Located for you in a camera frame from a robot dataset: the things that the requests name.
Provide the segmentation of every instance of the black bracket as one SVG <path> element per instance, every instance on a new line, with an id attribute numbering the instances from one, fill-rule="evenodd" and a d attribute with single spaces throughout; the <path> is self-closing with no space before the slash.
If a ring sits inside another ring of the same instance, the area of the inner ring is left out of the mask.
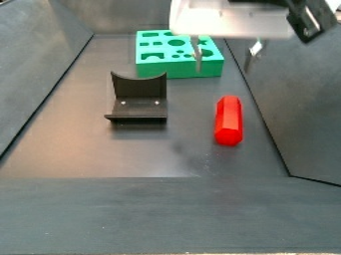
<path id="1" fill-rule="evenodd" d="M 286 0 L 288 21 L 304 43 L 309 43 L 337 25 L 334 13 L 325 0 Z"/>
<path id="2" fill-rule="evenodd" d="M 167 73 L 147 78 L 130 79 L 114 72 L 115 103 L 112 113 L 104 115 L 110 121 L 167 120 Z"/>

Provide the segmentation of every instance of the green foam block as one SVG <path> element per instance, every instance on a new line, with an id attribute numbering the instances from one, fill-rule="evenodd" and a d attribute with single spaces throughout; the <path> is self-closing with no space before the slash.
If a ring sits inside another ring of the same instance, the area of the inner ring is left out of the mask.
<path id="1" fill-rule="evenodd" d="M 199 36 L 202 52 L 201 71 L 195 70 L 195 58 L 190 36 L 175 36 L 170 30 L 138 31 L 137 67 L 141 78 L 167 72 L 169 78 L 221 76 L 223 57 L 209 36 Z"/>

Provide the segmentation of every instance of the circular hole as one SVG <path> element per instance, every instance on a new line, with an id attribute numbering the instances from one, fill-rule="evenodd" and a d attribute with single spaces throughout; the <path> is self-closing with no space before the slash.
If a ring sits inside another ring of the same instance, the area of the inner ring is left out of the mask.
<path id="1" fill-rule="evenodd" d="M 213 51 L 211 50 L 206 50 L 206 49 L 201 49 L 201 53 L 205 57 L 210 57 L 213 56 Z"/>
<path id="2" fill-rule="evenodd" d="M 169 41 L 169 44 L 173 46 L 182 46 L 185 44 L 185 41 L 179 39 L 174 39 Z"/>

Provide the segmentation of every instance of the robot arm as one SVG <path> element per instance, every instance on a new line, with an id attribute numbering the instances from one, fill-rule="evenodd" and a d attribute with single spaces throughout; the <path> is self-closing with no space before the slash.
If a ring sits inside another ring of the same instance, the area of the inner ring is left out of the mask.
<path id="1" fill-rule="evenodd" d="M 269 39 L 288 39 L 296 33 L 309 43 L 332 29 L 340 5 L 341 0 L 171 0 L 170 29 L 191 36 L 198 71 L 199 35 L 257 39 L 249 49 L 248 71 Z"/>

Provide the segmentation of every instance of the red block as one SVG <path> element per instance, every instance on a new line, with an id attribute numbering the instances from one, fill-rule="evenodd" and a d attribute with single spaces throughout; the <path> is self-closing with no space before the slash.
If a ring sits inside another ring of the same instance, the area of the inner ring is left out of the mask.
<path id="1" fill-rule="evenodd" d="M 242 141 L 239 98 L 225 96 L 217 103 L 214 137 L 219 144 L 235 146 Z"/>

